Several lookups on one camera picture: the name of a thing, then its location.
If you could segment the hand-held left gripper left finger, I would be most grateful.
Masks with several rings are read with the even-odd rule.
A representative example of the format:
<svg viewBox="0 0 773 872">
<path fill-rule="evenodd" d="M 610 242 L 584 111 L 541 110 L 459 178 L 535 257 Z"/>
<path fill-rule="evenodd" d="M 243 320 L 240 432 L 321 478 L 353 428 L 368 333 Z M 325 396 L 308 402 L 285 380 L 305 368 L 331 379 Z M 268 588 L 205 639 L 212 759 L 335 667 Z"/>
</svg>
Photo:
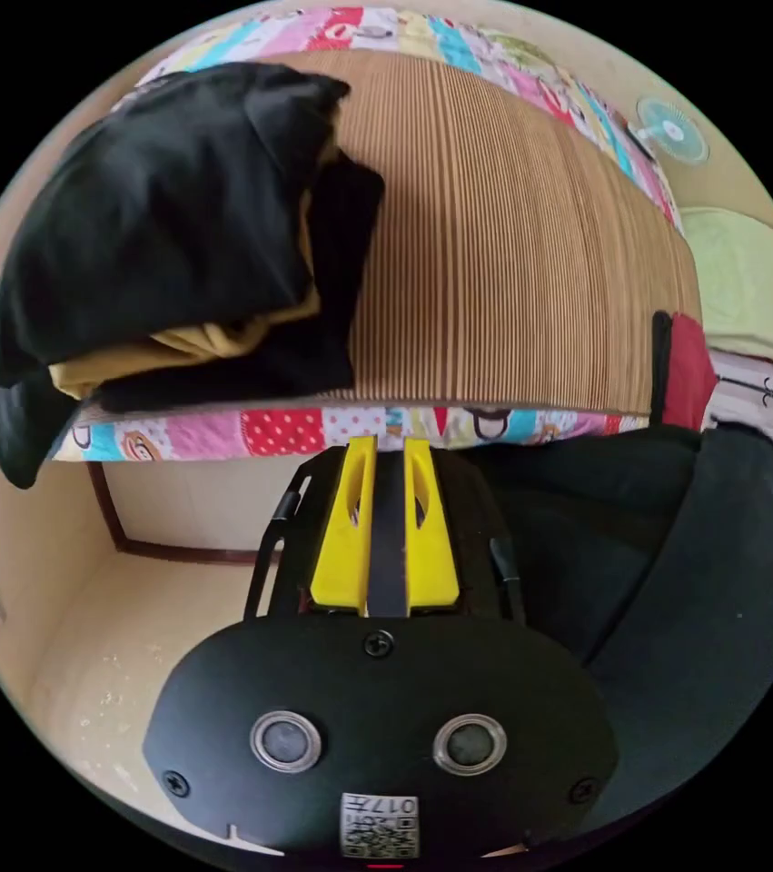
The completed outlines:
<svg viewBox="0 0 773 872">
<path fill-rule="evenodd" d="M 366 608 L 376 457 L 372 436 L 346 446 L 310 585 L 320 608 Z"/>
</svg>

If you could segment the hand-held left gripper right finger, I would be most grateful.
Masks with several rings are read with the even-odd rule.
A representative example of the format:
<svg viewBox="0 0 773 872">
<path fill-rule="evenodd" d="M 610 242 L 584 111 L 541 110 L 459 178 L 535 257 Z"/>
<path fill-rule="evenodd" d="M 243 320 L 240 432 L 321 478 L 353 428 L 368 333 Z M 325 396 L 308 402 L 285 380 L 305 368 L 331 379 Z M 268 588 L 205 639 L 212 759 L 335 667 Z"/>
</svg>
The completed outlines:
<svg viewBox="0 0 773 872">
<path fill-rule="evenodd" d="M 403 449 L 405 585 L 409 611 L 451 609 L 460 587 L 430 444 Z"/>
</svg>

